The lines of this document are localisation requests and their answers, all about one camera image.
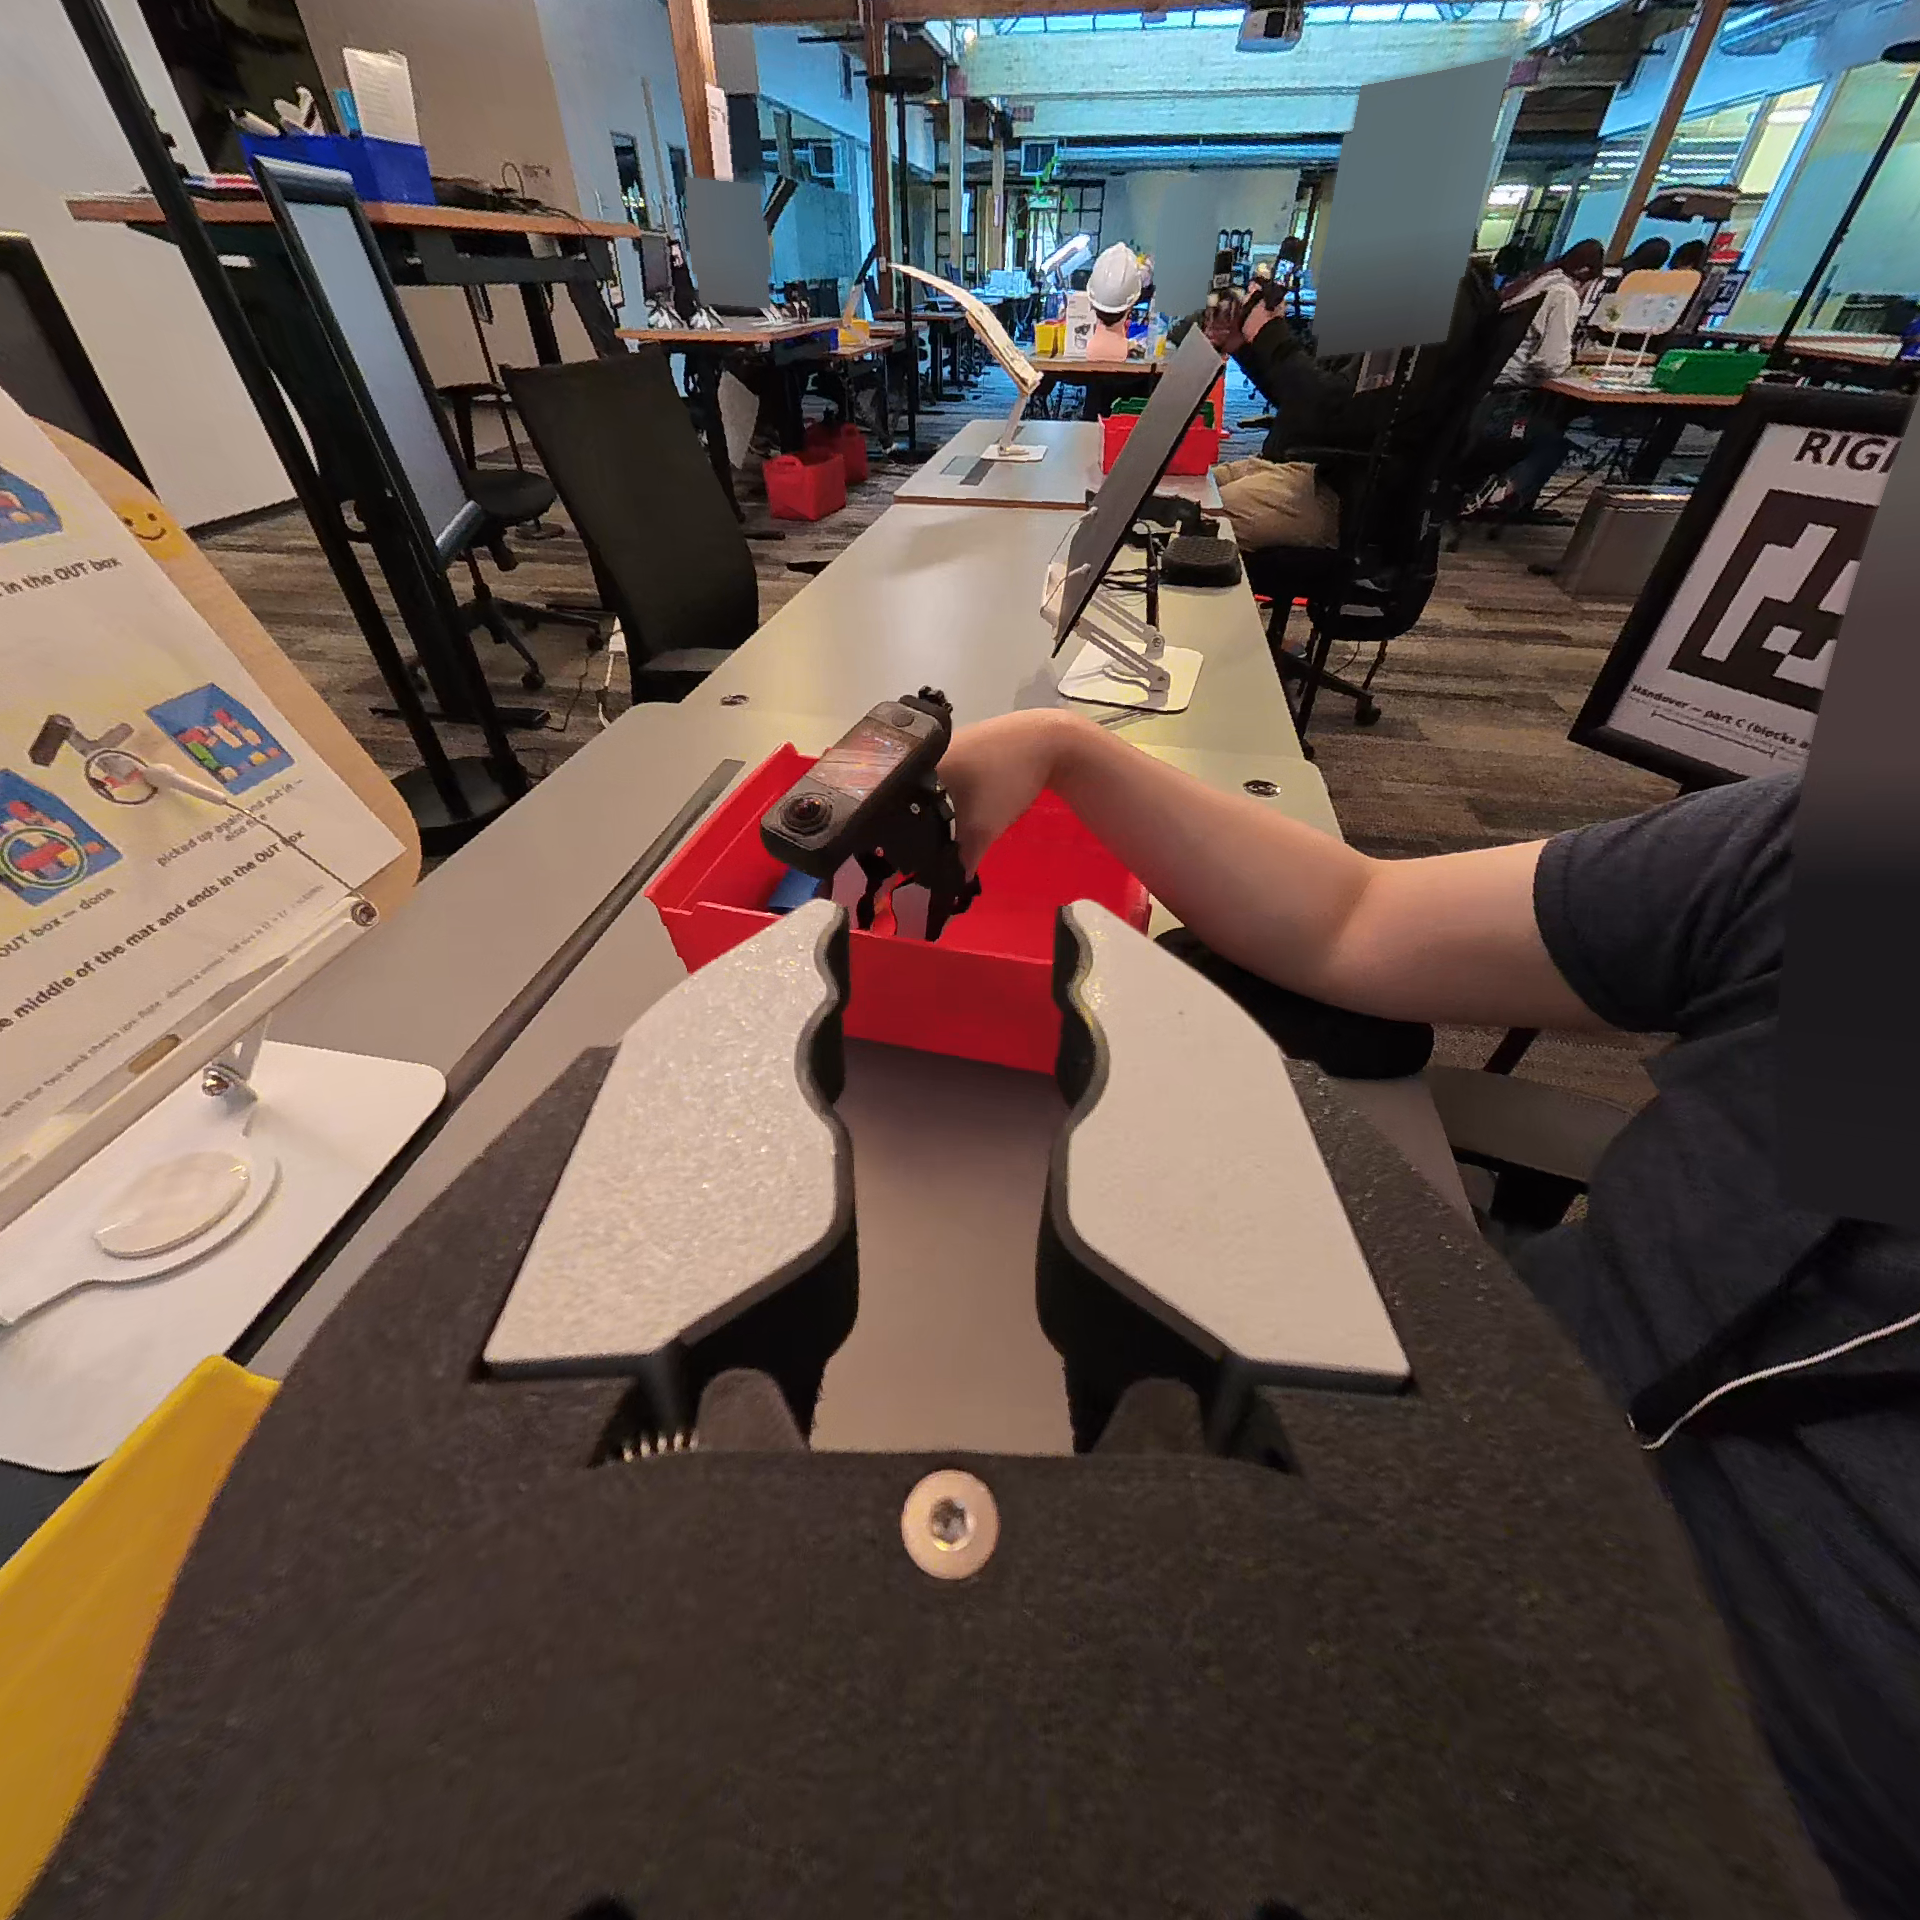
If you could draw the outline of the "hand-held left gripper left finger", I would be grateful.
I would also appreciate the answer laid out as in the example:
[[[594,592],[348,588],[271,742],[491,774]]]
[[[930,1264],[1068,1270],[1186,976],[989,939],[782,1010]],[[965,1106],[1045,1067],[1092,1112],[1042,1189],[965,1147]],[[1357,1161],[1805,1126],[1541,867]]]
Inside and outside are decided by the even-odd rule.
[[[613,1044],[480,1359],[690,1386],[695,1357],[857,1245],[849,914],[811,896]]]

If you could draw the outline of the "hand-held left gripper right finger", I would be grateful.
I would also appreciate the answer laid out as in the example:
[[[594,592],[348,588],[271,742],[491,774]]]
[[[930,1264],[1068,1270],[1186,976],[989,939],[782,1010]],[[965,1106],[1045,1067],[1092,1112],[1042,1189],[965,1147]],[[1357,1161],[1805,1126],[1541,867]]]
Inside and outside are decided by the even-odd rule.
[[[1285,1048],[1114,911],[1058,914],[1063,1129],[1050,1228],[1068,1277],[1138,1308],[1223,1393],[1404,1393],[1410,1359]]]

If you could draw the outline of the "yellow plastic bin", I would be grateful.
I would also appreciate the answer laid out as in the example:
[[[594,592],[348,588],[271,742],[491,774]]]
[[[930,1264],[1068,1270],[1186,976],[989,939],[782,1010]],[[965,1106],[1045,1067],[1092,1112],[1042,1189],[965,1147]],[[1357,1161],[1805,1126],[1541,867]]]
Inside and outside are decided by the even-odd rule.
[[[203,1357],[5,1563],[5,1916],[85,1802],[279,1378]]]

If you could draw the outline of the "person's right forearm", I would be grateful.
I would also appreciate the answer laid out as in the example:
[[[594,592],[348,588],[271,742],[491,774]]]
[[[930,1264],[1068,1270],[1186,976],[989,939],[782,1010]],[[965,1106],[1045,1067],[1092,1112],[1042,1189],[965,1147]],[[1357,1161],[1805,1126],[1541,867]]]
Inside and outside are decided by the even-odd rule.
[[[1386,1022],[1599,1028],[1536,918],[1541,842],[1375,859],[1074,726],[1054,791],[1205,947]]]

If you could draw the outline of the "person's right hand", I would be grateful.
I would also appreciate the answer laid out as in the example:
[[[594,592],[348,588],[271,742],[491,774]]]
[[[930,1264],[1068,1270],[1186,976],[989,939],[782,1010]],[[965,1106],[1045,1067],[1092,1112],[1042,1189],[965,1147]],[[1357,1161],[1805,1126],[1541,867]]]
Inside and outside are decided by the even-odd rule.
[[[965,875],[1045,794],[1074,803],[1088,769],[1099,769],[1111,740],[1068,709],[1022,709],[951,733],[939,756],[939,786],[951,808]]]

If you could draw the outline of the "black office chair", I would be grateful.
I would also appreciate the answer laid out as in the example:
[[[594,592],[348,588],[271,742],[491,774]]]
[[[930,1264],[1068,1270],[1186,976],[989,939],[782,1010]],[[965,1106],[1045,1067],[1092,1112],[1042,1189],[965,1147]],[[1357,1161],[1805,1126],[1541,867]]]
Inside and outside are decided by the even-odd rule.
[[[1339,678],[1329,651],[1372,642],[1384,657],[1384,646],[1422,615],[1437,576],[1443,516],[1457,503],[1469,458],[1471,413],[1493,391],[1524,326],[1525,308],[1498,308],[1447,439],[1420,458],[1392,463],[1386,481],[1375,481],[1375,453],[1357,490],[1339,479],[1339,548],[1240,551],[1250,588],[1267,602],[1267,651],[1291,686],[1289,704],[1304,753],[1311,753],[1306,726],[1324,688],[1351,697],[1357,726],[1379,719],[1372,686]]]
[[[637,704],[681,702],[761,628],[748,537],[660,346],[504,367],[628,646]]]
[[[509,413],[509,397],[498,382],[453,382],[439,386],[439,406],[451,421],[451,444],[459,448],[453,465],[464,468],[468,495],[479,503],[479,530],[459,548],[470,592],[459,602],[464,630],[486,630],[498,646],[520,657],[520,686],[528,692],[545,688],[545,668],[525,637],[525,628],[565,625],[588,637],[588,651],[608,642],[613,609],[601,596],[565,602],[515,602],[498,596],[479,565],[491,556],[498,571],[515,571],[515,551],[509,548],[513,526],[545,526],[546,508],[558,503],[555,485],[520,463],[515,436],[509,436],[509,465],[480,465],[475,453],[475,406],[495,399]]]

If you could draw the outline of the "dark tilted board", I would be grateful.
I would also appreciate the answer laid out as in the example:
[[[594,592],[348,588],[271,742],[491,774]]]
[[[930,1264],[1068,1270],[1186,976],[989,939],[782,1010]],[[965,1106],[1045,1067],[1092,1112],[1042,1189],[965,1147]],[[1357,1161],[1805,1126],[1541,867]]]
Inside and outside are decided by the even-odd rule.
[[[1142,501],[1158,490],[1171,453],[1181,450],[1191,421],[1201,413],[1214,382],[1223,372],[1223,353],[1199,325],[1186,326],[1185,343],[1169,353],[1154,399],[1127,433],[1114,465],[1106,468],[1092,508],[1068,537],[1063,575],[1054,609],[1054,651],[1063,646],[1074,620],[1088,611],[1106,565],[1114,564],[1127,530],[1135,526]]]

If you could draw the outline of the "person's dark clothing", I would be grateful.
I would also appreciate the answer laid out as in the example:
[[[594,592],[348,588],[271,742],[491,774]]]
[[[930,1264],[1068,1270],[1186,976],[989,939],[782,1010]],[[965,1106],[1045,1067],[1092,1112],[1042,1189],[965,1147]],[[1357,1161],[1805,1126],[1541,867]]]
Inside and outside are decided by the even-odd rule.
[[[1915,1228],[1781,1186],[1795,774],[1546,839],[1577,1002],[1667,1031],[1590,1202],[1515,1264],[1654,1445],[1760,1733],[1853,1916],[1915,1916]]]

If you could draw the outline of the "printed instruction sheet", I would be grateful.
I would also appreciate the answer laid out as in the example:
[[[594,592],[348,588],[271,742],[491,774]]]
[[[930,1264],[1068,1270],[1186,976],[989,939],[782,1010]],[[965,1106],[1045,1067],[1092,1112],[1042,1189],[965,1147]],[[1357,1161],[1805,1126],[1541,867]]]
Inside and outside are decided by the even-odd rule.
[[[98,803],[5,767],[5,1147],[361,882],[173,764],[85,753]]]

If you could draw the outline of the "black mobile whiteboard stand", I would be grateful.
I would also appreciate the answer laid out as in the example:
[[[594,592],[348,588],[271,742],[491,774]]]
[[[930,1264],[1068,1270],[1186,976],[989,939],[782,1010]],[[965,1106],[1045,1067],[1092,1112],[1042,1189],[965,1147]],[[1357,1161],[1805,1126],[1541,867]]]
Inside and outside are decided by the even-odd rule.
[[[250,160],[250,193],[195,195],[108,8],[62,12],[145,186],[105,218],[181,254],[415,749],[420,764],[392,786],[425,855],[439,859],[533,777],[448,582],[480,530],[480,503],[369,214],[348,174],[271,156]]]

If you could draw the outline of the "framed black-white marker sign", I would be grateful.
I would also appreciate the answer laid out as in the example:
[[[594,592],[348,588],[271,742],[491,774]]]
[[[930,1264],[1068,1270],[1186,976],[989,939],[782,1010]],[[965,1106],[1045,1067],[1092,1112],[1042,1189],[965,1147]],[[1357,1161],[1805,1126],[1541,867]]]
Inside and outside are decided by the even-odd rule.
[[[1795,774],[1912,397],[1759,382],[1628,611],[1572,742],[1681,791]]]

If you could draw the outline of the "grey waste bin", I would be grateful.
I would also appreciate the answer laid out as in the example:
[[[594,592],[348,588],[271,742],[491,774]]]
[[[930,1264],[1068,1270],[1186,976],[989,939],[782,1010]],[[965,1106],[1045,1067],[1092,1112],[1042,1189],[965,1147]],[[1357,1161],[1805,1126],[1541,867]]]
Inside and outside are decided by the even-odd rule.
[[[1550,576],[1569,596],[1633,602],[1687,503],[1694,490],[1597,485]]]

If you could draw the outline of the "blue storage bin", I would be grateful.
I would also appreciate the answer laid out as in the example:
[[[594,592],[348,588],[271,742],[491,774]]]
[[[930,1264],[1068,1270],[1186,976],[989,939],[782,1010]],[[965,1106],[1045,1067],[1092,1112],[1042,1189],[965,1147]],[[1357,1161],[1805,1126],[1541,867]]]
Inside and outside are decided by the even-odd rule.
[[[328,136],[328,132],[279,132],[253,136],[238,132],[248,160],[283,156],[315,170],[348,174],[353,195],[365,202],[439,202],[430,164],[425,147],[374,137],[374,136]]]

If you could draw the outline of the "wooden desk black frame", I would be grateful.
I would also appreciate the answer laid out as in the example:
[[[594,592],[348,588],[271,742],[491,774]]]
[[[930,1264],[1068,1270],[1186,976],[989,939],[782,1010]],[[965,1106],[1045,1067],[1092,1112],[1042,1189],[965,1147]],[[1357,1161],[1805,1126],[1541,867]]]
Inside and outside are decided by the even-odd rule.
[[[236,200],[187,195],[213,228],[222,256],[284,260],[272,214],[257,193]],[[67,195],[77,223],[118,223],[149,240],[173,240],[158,200],[144,193]],[[379,256],[392,285],[509,285],[520,291],[540,367],[563,358],[555,321],[534,289],[563,289],[597,358],[623,353],[604,289],[615,278],[613,244],[637,244],[640,228],[582,218],[570,211],[498,211],[448,202],[361,202]]]

